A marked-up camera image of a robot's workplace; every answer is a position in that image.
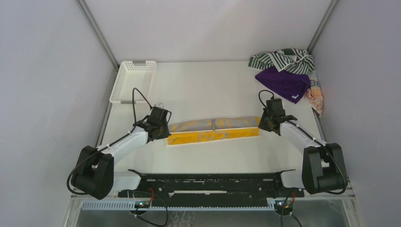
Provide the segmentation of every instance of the folded towel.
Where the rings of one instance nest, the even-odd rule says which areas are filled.
[[[323,95],[320,90],[320,84],[317,81],[316,71],[308,74],[311,81],[311,89],[308,89],[305,93],[304,99],[315,109],[319,116],[323,112]]]
[[[255,78],[270,90],[293,103],[299,102],[311,87],[308,75],[279,72],[276,67],[265,69]]]
[[[272,66],[275,66],[279,72],[285,70],[294,74],[309,74],[314,70],[314,59],[306,50],[284,49],[274,53],[254,55],[248,64],[248,67],[258,70]]]

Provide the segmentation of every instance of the gray floor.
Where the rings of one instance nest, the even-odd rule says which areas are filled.
[[[294,215],[304,227],[348,227],[341,201],[297,201]],[[165,221],[162,211],[142,215],[158,224]],[[279,227],[280,218],[274,211],[169,211],[169,227]],[[150,227],[128,211],[83,210],[78,227]],[[284,216],[284,226],[298,227]]]

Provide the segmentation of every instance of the orange patterned towel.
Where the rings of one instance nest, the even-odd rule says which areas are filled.
[[[317,81],[316,71],[313,70],[308,76],[311,80],[311,88],[306,91],[304,99],[318,112],[320,117],[323,112],[323,95]]]

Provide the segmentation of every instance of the white table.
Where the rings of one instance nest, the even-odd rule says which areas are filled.
[[[247,61],[177,62],[157,64],[157,84],[152,104],[163,103],[173,114],[170,124],[215,117],[261,116],[258,92],[266,89],[254,76],[259,72]],[[270,98],[266,92],[263,99]],[[292,114],[312,134],[319,136],[311,106],[283,99]],[[149,111],[137,111],[138,119]],[[132,105],[112,106],[103,144],[132,128]],[[136,149],[115,170],[143,173],[262,173],[302,166],[301,153],[286,139],[262,131],[259,137],[220,140],[166,147],[163,140]]]

